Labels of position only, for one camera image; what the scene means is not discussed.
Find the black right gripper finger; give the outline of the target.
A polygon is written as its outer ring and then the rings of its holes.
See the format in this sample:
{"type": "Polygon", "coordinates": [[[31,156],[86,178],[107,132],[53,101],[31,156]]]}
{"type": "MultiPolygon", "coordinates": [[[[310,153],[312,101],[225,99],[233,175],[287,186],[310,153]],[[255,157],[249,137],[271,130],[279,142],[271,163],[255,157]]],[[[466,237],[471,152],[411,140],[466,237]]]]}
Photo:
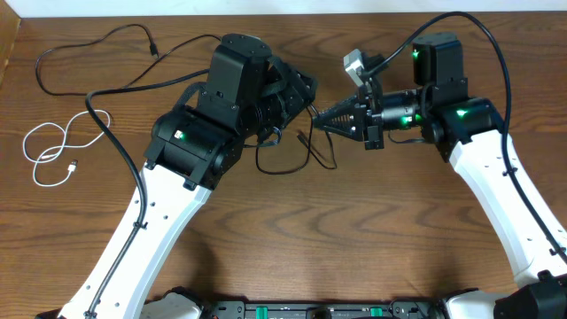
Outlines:
{"type": "Polygon", "coordinates": [[[313,118],[314,127],[354,141],[364,140],[364,120],[355,117],[337,117],[332,119],[313,118]]]}
{"type": "Polygon", "coordinates": [[[331,108],[314,115],[312,120],[314,122],[331,122],[333,120],[338,120],[343,115],[346,115],[348,120],[350,120],[350,116],[353,116],[353,120],[357,121],[367,112],[366,107],[362,102],[363,100],[357,96],[348,97],[345,100],[337,102],[331,108]]]}

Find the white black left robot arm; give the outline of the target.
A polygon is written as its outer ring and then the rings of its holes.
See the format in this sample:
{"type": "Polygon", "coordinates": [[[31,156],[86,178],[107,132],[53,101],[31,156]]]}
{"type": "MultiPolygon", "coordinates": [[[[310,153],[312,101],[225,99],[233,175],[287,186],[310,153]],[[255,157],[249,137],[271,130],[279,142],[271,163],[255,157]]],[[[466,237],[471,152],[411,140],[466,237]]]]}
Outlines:
{"type": "Polygon", "coordinates": [[[61,318],[137,318],[176,240],[255,137],[257,147],[315,101],[316,79],[261,39],[224,35],[210,66],[184,76],[173,108],[151,129],[136,190],[84,285],[61,318]]]}

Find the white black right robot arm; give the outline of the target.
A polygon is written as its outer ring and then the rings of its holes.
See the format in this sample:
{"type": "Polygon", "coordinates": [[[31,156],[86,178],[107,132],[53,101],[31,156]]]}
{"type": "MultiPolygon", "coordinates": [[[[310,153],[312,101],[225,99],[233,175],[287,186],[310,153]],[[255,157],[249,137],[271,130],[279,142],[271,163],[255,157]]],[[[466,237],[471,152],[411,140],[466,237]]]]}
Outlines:
{"type": "Polygon", "coordinates": [[[315,118],[315,126],[380,149],[383,134],[418,127],[426,143],[470,187],[513,272],[509,296],[480,290],[441,300],[432,318],[564,318],[566,231],[526,174],[501,116],[470,97],[461,53],[413,53],[418,89],[385,94],[370,69],[383,61],[354,50],[344,68],[358,91],[315,118]]]}

